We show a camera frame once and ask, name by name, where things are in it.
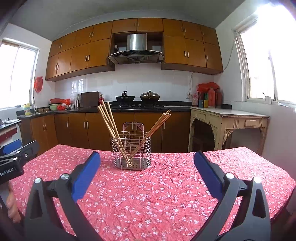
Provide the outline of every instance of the bundle of chopsticks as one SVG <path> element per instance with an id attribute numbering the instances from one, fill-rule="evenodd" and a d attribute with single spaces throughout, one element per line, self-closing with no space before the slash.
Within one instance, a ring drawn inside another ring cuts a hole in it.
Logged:
<path id="1" fill-rule="evenodd" d="M 151 137 L 163 124 L 166 122 L 166 120 L 171 116 L 170 110 L 168 110 L 166 113 L 163 113 L 161 117 L 157 120 L 157 122 L 154 124 L 154 126 L 151 128 L 151 130 L 145 135 L 145 137 L 140 141 L 140 143 L 137 145 L 137 147 L 128 155 L 126 152 L 121 138 L 119 136 L 113 114 L 110 108 L 109 102 L 107 102 L 108 110 L 106 108 L 106 105 L 104 101 L 101 101 L 101 104 L 97 107 L 98 111 L 101 113 L 101 116 L 109 130 L 109 133 L 111 137 L 114 139 L 116 145 L 118 146 L 118 151 L 121 153 L 121 155 L 124 157 L 124 159 L 127 161 L 127 166 L 132 166 L 131 159 L 133 156 L 140 150 L 140 147 L 144 145 L 144 143 L 147 141 L 149 137 Z"/>

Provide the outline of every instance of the cabinet door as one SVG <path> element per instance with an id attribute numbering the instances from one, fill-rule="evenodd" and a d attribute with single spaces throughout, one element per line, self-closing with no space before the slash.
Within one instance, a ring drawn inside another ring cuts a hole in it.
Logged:
<path id="1" fill-rule="evenodd" d="M 57 62 L 59 59 L 59 55 L 56 54 L 52 57 L 48 58 L 45 79 L 49 79 L 55 77 L 57 75 Z"/>
<path id="2" fill-rule="evenodd" d="M 94 29 L 94 26 L 90 26 L 90 27 L 83 28 L 76 31 L 74 47 L 89 43 L 91 41 L 91 35 L 93 32 L 93 29 Z"/>
<path id="3" fill-rule="evenodd" d="M 190 112 L 172 112 L 163 124 L 162 152 L 187 152 L 190 129 Z"/>
<path id="4" fill-rule="evenodd" d="M 197 40 L 185 39 L 187 50 L 187 64 L 199 67 L 207 67 L 205 61 L 204 43 Z"/>
<path id="5" fill-rule="evenodd" d="M 85 113 L 71 113 L 69 117 L 69 128 L 74 147 L 89 148 L 89 139 L 86 129 Z"/>
<path id="6" fill-rule="evenodd" d="M 112 33 L 135 32 L 137 31 L 137 19 L 121 19 L 113 21 Z"/>
<path id="7" fill-rule="evenodd" d="M 91 42 L 111 38 L 112 24 L 113 22 L 106 22 L 95 25 L 91 34 Z"/>
<path id="8" fill-rule="evenodd" d="M 187 64 L 185 38 L 164 36 L 165 62 Z"/>
<path id="9" fill-rule="evenodd" d="M 203 25 L 201 25 L 200 28 L 202 31 L 202 39 L 205 43 L 219 46 L 216 30 L 214 28 L 209 28 Z"/>
<path id="10" fill-rule="evenodd" d="M 89 55 L 87 67 L 107 65 L 109 56 L 110 39 L 103 39 L 96 42 L 91 42 L 89 46 Z"/>
<path id="11" fill-rule="evenodd" d="M 54 115 L 46 115 L 44 118 L 44 127 L 47 138 L 48 148 L 53 148 L 57 145 L 57 135 L 54 125 Z"/>
<path id="12" fill-rule="evenodd" d="M 33 139 L 36 140 L 39 144 L 38 155 L 41 155 L 43 152 L 46 152 L 49 149 L 47 144 L 43 117 L 31 119 L 31 128 Z"/>
<path id="13" fill-rule="evenodd" d="M 59 53 L 59 60 L 57 63 L 57 75 L 70 72 L 72 50 L 73 49 L 68 49 L 64 52 Z"/>
<path id="14" fill-rule="evenodd" d="M 157 122 L 162 113 L 135 113 L 135 122 L 140 122 L 144 124 L 144 131 L 149 132 L 150 129 Z M 151 136 L 151 152 L 161 153 L 161 138 L 162 132 L 161 127 Z"/>
<path id="15" fill-rule="evenodd" d="M 61 49 L 60 52 L 71 49 L 74 47 L 74 41 L 76 37 L 76 32 L 67 34 L 61 38 Z"/>
<path id="16" fill-rule="evenodd" d="M 109 131 L 100 113 L 86 113 L 89 148 L 111 151 Z"/>
<path id="17" fill-rule="evenodd" d="M 138 18 L 137 31 L 163 31 L 161 18 Z"/>
<path id="18" fill-rule="evenodd" d="M 49 51 L 49 57 L 56 55 L 60 52 L 61 42 L 62 42 L 61 39 L 57 39 L 52 42 L 52 45 Z"/>
<path id="19" fill-rule="evenodd" d="M 80 45 L 78 47 L 73 48 L 70 72 L 86 68 L 88 53 L 88 44 Z"/>
<path id="20" fill-rule="evenodd" d="M 183 21 L 183 28 L 185 38 L 202 41 L 202 32 L 199 24 Z"/>
<path id="21" fill-rule="evenodd" d="M 117 130 L 123 131 L 122 125 L 125 122 L 135 122 L 135 113 L 134 112 L 116 112 L 116 113 L 113 113 L 113 118 L 114 118 Z"/>
<path id="22" fill-rule="evenodd" d="M 184 37 L 182 21 L 163 18 L 163 35 Z"/>
<path id="23" fill-rule="evenodd" d="M 219 46 L 204 43 L 207 68 L 223 71 Z"/>
<path id="24" fill-rule="evenodd" d="M 59 144 L 72 146 L 68 114 L 54 115 L 54 123 Z"/>

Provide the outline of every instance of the wire basket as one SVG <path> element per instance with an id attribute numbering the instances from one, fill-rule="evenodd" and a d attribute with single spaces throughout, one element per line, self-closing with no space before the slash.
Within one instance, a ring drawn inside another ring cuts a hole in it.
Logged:
<path id="1" fill-rule="evenodd" d="M 126 131 L 127 127 L 131 125 L 132 131 Z M 144 142 L 142 140 L 146 136 L 147 132 L 144 131 L 144 125 L 142 123 L 124 123 L 123 131 L 119 132 L 119 136 L 127 156 L 129 156 L 138 146 L 139 150 L 135 155 L 130 158 L 131 164 L 128 164 L 126 158 L 124 158 L 122 152 L 119 151 L 117 141 L 111 138 L 112 152 L 114 157 L 114 165 L 117 168 L 128 170 L 145 170 L 151 164 L 151 138 L 147 138 Z"/>

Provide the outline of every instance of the pink floral tablecloth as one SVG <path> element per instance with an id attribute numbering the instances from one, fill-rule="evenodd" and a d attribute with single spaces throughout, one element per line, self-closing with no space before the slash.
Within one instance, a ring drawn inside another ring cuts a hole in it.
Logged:
<path id="1" fill-rule="evenodd" d="M 217 204 L 193 163 L 194 153 L 152 154 L 145 171 L 119 170 L 112 153 L 98 151 L 101 166 L 83 199 L 77 203 L 104 240 L 190 240 Z M 84 163 L 92 150 L 65 145 L 45 152 L 24 166 L 24 175 L 12 180 L 18 207 L 25 208 L 33 180 L 44 181 L 70 173 Z M 224 172 L 240 179 L 260 176 L 273 218 L 290 197 L 295 181 L 283 169 L 245 147 L 205 152 Z M 227 231 L 240 199 L 222 230 Z M 65 229 L 73 233 L 58 199 L 58 213 Z"/>

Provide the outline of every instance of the blue gripper pad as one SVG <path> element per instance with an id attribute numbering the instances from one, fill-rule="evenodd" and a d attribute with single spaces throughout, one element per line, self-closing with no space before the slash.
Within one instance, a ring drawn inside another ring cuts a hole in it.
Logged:
<path id="1" fill-rule="evenodd" d="M 72 185 L 72 198 L 75 202 L 83 198 L 100 164 L 101 158 L 97 152 L 93 152 L 84 163 L 83 169 Z"/>
<path id="2" fill-rule="evenodd" d="M 200 173 L 212 197 L 219 201 L 223 198 L 224 172 L 215 163 L 210 162 L 201 152 L 194 154 L 194 165 Z"/>
<path id="3" fill-rule="evenodd" d="M 3 146 L 1 149 L 2 149 L 3 155 L 7 155 L 7 154 L 9 154 L 21 147 L 22 147 L 22 142 L 20 139 L 17 139 L 15 141 Z"/>

